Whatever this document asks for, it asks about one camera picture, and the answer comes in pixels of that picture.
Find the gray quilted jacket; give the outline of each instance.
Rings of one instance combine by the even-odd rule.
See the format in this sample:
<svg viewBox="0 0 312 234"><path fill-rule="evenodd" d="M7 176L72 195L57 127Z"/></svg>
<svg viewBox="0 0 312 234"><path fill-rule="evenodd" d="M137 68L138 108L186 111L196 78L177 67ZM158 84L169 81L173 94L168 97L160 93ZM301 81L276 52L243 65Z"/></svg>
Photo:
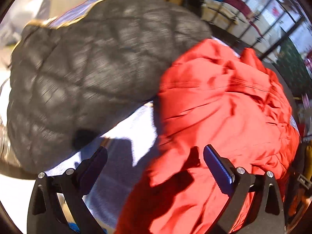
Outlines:
<svg viewBox="0 0 312 234"><path fill-rule="evenodd" d="M21 166L38 173L71 157L152 99L171 63L210 36L163 0L104 0L58 29L26 26L7 111Z"/></svg>

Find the silver screw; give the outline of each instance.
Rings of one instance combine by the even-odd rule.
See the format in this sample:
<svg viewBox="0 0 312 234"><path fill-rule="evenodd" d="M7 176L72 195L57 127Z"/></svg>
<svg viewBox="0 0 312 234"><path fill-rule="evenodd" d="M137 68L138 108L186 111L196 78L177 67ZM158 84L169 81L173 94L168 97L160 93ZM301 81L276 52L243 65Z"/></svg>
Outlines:
<svg viewBox="0 0 312 234"><path fill-rule="evenodd" d="M66 170L66 174L71 175L74 173L74 171L75 171L74 169L68 169L68 170Z"/></svg>
<svg viewBox="0 0 312 234"><path fill-rule="evenodd" d="M238 167L236 170L237 170L237 172L239 174L244 174L245 173L245 169L243 167Z"/></svg>
<svg viewBox="0 0 312 234"><path fill-rule="evenodd" d="M270 178L273 178L274 174L271 171L266 172L266 175L268 175Z"/></svg>
<svg viewBox="0 0 312 234"><path fill-rule="evenodd" d="M38 178L43 178L44 175L46 175L46 174L45 174L45 173L39 173L39 174L38 174Z"/></svg>

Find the quilted stitching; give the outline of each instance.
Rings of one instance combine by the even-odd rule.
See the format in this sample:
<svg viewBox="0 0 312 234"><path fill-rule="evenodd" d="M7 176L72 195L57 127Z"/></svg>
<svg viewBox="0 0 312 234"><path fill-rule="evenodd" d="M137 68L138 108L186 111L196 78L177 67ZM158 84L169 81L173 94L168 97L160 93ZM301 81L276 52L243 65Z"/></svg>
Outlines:
<svg viewBox="0 0 312 234"><path fill-rule="evenodd" d="M163 0L104 0L68 27L26 26L12 53L8 135L23 168L48 170L154 97L164 71L210 38Z"/></svg>

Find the red jacket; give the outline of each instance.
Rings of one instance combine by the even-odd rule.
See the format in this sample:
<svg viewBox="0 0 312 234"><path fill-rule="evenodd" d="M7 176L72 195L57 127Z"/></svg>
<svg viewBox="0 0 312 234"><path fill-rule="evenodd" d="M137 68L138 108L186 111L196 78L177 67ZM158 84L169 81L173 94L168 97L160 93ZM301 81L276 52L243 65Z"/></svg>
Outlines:
<svg viewBox="0 0 312 234"><path fill-rule="evenodd" d="M228 199L203 160L207 144L249 173L272 171L284 193L299 135L276 75L252 49L238 59L230 48L203 41L166 71L159 97L161 156L131 192L117 234L204 234ZM233 229L251 200L249 194Z"/></svg>

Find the blue gripper pad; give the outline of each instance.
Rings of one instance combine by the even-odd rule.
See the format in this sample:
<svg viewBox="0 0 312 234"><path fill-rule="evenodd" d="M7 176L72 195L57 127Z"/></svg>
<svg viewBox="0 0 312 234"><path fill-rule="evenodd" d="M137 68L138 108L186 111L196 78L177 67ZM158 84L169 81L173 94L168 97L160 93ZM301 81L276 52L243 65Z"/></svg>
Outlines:
<svg viewBox="0 0 312 234"><path fill-rule="evenodd" d="M230 167L227 166L227 163L225 163L211 145L205 146L203 154L205 163L216 180L221 192L229 196L232 195L235 176L230 170Z"/></svg>

